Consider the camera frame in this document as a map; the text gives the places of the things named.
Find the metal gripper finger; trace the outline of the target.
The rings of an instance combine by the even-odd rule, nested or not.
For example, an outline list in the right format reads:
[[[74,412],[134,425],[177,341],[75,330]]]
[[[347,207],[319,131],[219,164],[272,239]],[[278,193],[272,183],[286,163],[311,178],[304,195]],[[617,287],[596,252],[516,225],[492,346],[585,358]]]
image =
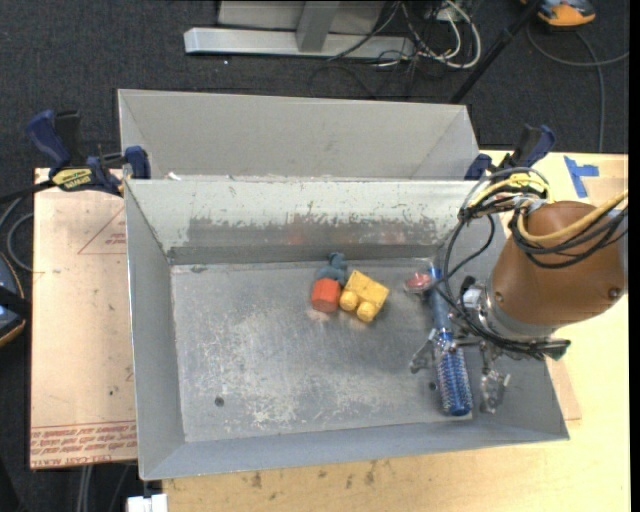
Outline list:
[[[438,360],[438,343],[427,340],[426,343],[412,356],[409,371],[417,374],[421,370],[435,370]]]
[[[510,380],[509,373],[501,373],[496,369],[483,370],[480,379],[481,402],[479,406],[482,413],[496,413],[503,403]]]

